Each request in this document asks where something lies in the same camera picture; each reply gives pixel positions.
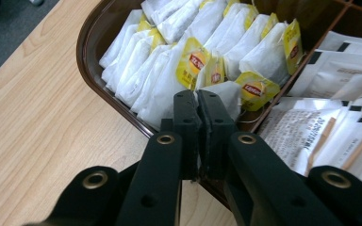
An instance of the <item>white tea bag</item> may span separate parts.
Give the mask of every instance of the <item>white tea bag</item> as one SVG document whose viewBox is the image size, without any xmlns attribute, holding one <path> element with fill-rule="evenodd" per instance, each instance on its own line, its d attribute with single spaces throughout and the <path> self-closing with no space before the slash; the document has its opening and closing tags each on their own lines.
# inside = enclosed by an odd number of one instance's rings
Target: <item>white tea bag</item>
<svg viewBox="0 0 362 226">
<path fill-rule="evenodd" d="M 341 107 L 341 101 L 283 97 L 258 134 L 292 170 L 305 175 L 322 133 Z"/>
<path fill-rule="evenodd" d="M 362 54 L 362 43 L 346 40 L 340 45 L 337 51 L 350 54 Z"/>
<path fill-rule="evenodd" d="M 257 72 L 282 87 L 290 78 L 282 40 L 287 24 L 277 23 L 269 34 L 239 62 L 239 70 Z"/>
<path fill-rule="evenodd" d="M 156 10 L 151 16 L 152 21 L 155 25 L 161 24 L 179 9 L 181 9 L 187 2 L 190 0 L 178 0 L 178 1 L 170 1 L 164 7 L 159 10 Z"/>
<path fill-rule="evenodd" d="M 213 32 L 213 34 L 210 36 L 210 38 L 207 40 L 207 42 L 204 45 L 204 47 L 209 52 L 214 51 L 214 48 L 222 40 L 222 37 L 230 27 L 231 23 L 233 23 L 234 19 L 236 18 L 240 10 L 242 8 L 247 8 L 247 7 L 248 5 L 243 3 L 234 3 L 233 5 L 231 5 L 230 9 L 228 10 L 228 13 L 225 15 L 225 17 L 220 22 L 219 26 L 216 28 L 216 30 Z"/>
<path fill-rule="evenodd" d="M 116 97 L 122 100 L 126 105 L 131 107 L 140 96 L 143 84 L 148 77 L 149 72 L 153 69 L 158 56 L 171 48 L 170 45 L 159 45 L 151 55 L 143 62 L 140 68 L 133 73 L 124 84 L 119 83 L 119 88 L 116 92 Z"/>
<path fill-rule="evenodd" d="M 110 80 L 107 82 L 107 88 L 116 92 L 117 86 L 119 85 L 121 76 L 124 72 L 126 63 L 128 59 L 131 57 L 137 43 L 140 40 L 146 39 L 149 36 L 149 30 L 144 30 L 135 33 L 132 37 L 130 42 L 128 43 L 127 47 L 124 50 L 124 53 L 120 56 L 119 60 L 113 62 L 113 64 L 109 65 L 106 69 L 104 69 L 104 73 L 110 73 Z"/>
<path fill-rule="evenodd" d="M 132 24 L 139 24 L 141 16 L 142 16 L 141 9 L 131 10 L 131 12 L 128 15 L 127 19 L 125 20 L 123 27 L 120 30 L 119 34 L 114 39 L 114 41 L 110 44 L 110 46 L 107 48 L 107 50 L 105 51 L 102 58 L 99 60 L 99 65 L 101 65 L 103 68 L 106 68 L 111 62 L 113 62 L 113 60 L 119 54 L 120 49 L 122 48 L 128 26 L 130 26 Z"/>
<path fill-rule="evenodd" d="M 203 90 L 211 91 L 219 95 L 220 99 L 222 99 L 222 103 L 225 106 L 229 116 L 233 121 L 237 121 L 238 116 L 240 114 L 240 85 L 227 81 L 224 83 L 220 83 L 217 85 L 213 85 L 210 87 L 202 88 Z"/>
<path fill-rule="evenodd" d="M 239 62 L 261 41 L 261 33 L 270 16 L 259 14 L 239 42 L 224 56 L 225 71 L 228 79 L 235 81 L 240 75 Z"/>
<path fill-rule="evenodd" d="M 149 99 L 151 98 L 152 91 L 156 85 L 157 79 L 160 77 L 163 69 L 166 67 L 170 59 L 171 49 L 161 53 L 155 61 L 152 69 L 146 72 L 148 75 L 145 82 L 143 83 L 142 90 L 137 100 L 131 107 L 131 111 L 140 113 L 140 111 L 148 105 Z"/>
<path fill-rule="evenodd" d="M 319 49 L 336 51 L 340 47 L 340 45 L 346 40 L 362 43 L 362 38 L 342 35 L 334 31 L 329 31 L 325 39 L 320 44 Z"/>
<path fill-rule="evenodd" d="M 223 56 L 234 47 L 245 33 L 245 21 L 250 10 L 250 8 L 242 8 L 225 31 L 222 39 L 214 49 L 220 56 Z"/>
<path fill-rule="evenodd" d="M 203 0 L 190 0 L 185 6 L 157 26 L 164 40 L 173 44 L 178 42 L 185 30 L 190 26 L 199 12 L 199 5 Z"/>
<path fill-rule="evenodd" d="M 168 4 L 168 2 L 169 0 L 145 0 L 140 4 L 140 6 L 146 15 L 146 18 L 149 22 L 152 22 L 152 14 L 155 11 L 161 10 L 166 6 L 166 4 Z"/>
<path fill-rule="evenodd" d="M 331 99 L 354 101 L 362 94 L 362 75 L 353 76 Z"/>
<path fill-rule="evenodd" d="M 199 10 L 192 24 L 190 24 L 185 31 L 181 40 L 195 37 L 200 43 L 205 44 L 214 30 L 222 22 L 222 13 L 226 6 L 223 0 L 205 3 L 204 7 Z"/>
<path fill-rule="evenodd" d="M 356 74 L 362 55 L 316 50 L 288 95 L 331 98 Z"/>
<path fill-rule="evenodd" d="M 153 40 L 154 37 L 150 36 L 137 42 L 130 58 L 125 64 L 123 72 L 119 72 L 122 75 L 120 75 L 120 81 L 117 85 L 117 90 L 115 93 L 116 98 L 122 101 L 124 100 L 123 94 L 125 93 L 125 84 L 149 57 Z"/>
<path fill-rule="evenodd" d="M 137 115 L 138 119 L 148 123 L 156 130 L 159 130 L 162 119 L 173 118 L 173 96 L 186 90 L 175 75 L 184 46 L 185 43 L 178 43 L 174 46 L 170 61 L 157 79 L 147 106 Z"/>
<path fill-rule="evenodd" d="M 137 32 L 137 28 L 138 25 L 137 24 L 132 24 L 130 26 L 127 27 L 126 31 L 125 31 L 125 35 L 124 35 L 124 39 L 123 39 L 123 43 L 122 46 L 119 50 L 119 54 L 113 59 L 113 61 L 111 61 L 103 70 L 102 72 L 102 79 L 108 83 L 108 81 L 110 81 L 110 78 L 113 75 L 114 69 L 117 67 L 117 63 L 119 62 L 119 59 L 123 56 L 125 49 L 128 46 L 128 43 L 131 40 L 131 37 Z"/>
</svg>

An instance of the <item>wooden table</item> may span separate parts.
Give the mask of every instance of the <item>wooden table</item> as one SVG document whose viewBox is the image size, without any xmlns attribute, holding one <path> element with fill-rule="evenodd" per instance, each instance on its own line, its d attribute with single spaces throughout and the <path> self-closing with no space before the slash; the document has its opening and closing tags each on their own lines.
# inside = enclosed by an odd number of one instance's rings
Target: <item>wooden table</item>
<svg viewBox="0 0 362 226">
<path fill-rule="evenodd" d="M 59 1 L 0 68 L 0 225 L 44 220 L 76 174 L 123 170 L 147 143 L 82 79 L 81 25 L 99 0 Z M 182 225 L 235 225 L 197 184 L 183 183 Z"/>
</svg>

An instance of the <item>brass grommet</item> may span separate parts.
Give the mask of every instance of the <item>brass grommet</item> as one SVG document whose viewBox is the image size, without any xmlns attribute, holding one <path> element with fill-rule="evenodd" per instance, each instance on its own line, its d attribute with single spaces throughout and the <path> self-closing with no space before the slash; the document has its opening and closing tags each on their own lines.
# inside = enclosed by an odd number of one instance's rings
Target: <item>brass grommet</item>
<svg viewBox="0 0 362 226">
<path fill-rule="evenodd" d="M 96 189 L 107 182 L 107 174 L 104 171 L 96 171 L 84 178 L 82 185 L 86 189 Z"/>
<path fill-rule="evenodd" d="M 241 135 L 238 137 L 238 140 L 244 144 L 254 144 L 256 142 L 256 138 L 249 135 Z"/>
<path fill-rule="evenodd" d="M 335 171 L 325 171 L 321 174 L 321 177 L 326 183 L 330 184 L 331 186 L 336 186 L 339 188 L 349 188 L 352 185 L 352 183 L 348 179 L 346 179 L 346 177 Z"/>
<path fill-rule="evenodd" d="M 157 138 L 157 142 L 160 144 L 171 144 L 175 141 L 174 137 L 171 135 L 162 135 Z"/>
</svg>

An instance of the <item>gray floor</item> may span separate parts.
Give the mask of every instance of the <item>gray floor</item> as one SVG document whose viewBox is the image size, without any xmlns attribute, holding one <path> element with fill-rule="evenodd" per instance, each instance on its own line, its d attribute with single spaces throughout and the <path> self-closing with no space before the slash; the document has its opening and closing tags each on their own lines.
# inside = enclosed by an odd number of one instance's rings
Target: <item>gray floor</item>
<svg viewBox="0 0 362 226">
<path fill-rule="evenodd" d="M 45 0 L 34 7 L 28 0 L 1 0 L 0 67 L 57 2 Z"/>
</svg>

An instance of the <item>yellow tea bag tag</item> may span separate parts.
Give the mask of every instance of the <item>yellow tea bag tag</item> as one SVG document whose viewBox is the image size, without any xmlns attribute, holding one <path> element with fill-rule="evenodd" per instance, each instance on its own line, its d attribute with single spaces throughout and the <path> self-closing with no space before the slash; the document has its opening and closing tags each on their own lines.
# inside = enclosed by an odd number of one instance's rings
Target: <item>yellow tea bag tag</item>
<svg viewBox="0 0 362 226">
<path fill-rule="evenodd" d="M 229 9 L 231 8 L 231 6 L 234 4 L 234 3 L 240 3 L 239 0 L 229 0 L 228 1 L 228 4 L 227 4 L 227 7 L 225 8 L 224 12 L 222 13 L 222 16 L 225 17 L 229 11 Z"/>
<path fill-rule="evenodd" d="M 188 38 L 175 74 L 178 82 L 194 90 L 199 72 L 210 59 L 210 53 L 194 37 Z"/>
<path fill-rule="evenodd" d="M 146 15 L 142 13 L 142 16 L 140 17 L 140 24 L 138 24 L 137 32 L 144 31 L 144 30 L 150 30 L 152 29 L 152 25 L 149 24 L 148 19 L 146 18 Z"/>
<path fill-rule="evenodd" d="M 224 60 L 222 57 L 212 56 L 206 64 L 205 87 L 220 84 L 225 79 Z"/>
<path fill-rule="evenodd" d="M 277 15 L 275 13 L 271 13 L 270 14 L 270 18 L 267 21 L 266 25 L 264 26 L 263 32 L 261 32 L 261 39 L 263 40 L 264 37 L 267 36 L 267 34 L 269 34 L 269 32 L 272 30 L 272 28 L 278 23 L 278 18 Z"/>
<path fill-rule="evenodd" d="M 209 3 L 209 2 L 214 2 L 214 0 L 205 0 L 201 3 L 201 5 L 199 5 L 199 9 L 202 9 L 206 3 Z"/>
<path fill-rule="evenodd" d="M 257 111 L 280 91 L 277 84 L 254 72 L 242 73 L 235 82 L 242 87 L 242 108 L 247 111 Z"/>
<path fill-rule="evenodd" d="M 249 8 L 249 12 L 248 12 L 248 15 L 246 15 L 245 30 L 248 30 L 249 27 L 251 27 L 252 23 L 255 20 L 255 17 L 258 15 L 258 11 L 257 11 L 256 7 L 249 4 L 248 8 Z"/>
<path fill-rule="evenodd" d="M 302 49 L 301 30 L 296 19 L 293 20 L 293 22 L 286 28 L 283 40 L 288 73 L 293 75 L 298 69 L 299 62 L 304 55 L 304 51 Z"/>
<path fill-rule="evenodd" d="M 151 47 L 151 53 L 154 51 L 154 49 L 155 49 L 158 45 L 166 44 L 166 41 L 165 41 L 164 38 L 161 36 L 161 34 L 160 34 L 160 32 L 158 31 L 157 28 L 153 28 L 153 29 L 149 32 L 149 35 L 154 37 L 154 41 L 152 42 L 152 47 Z"/>
</svg>

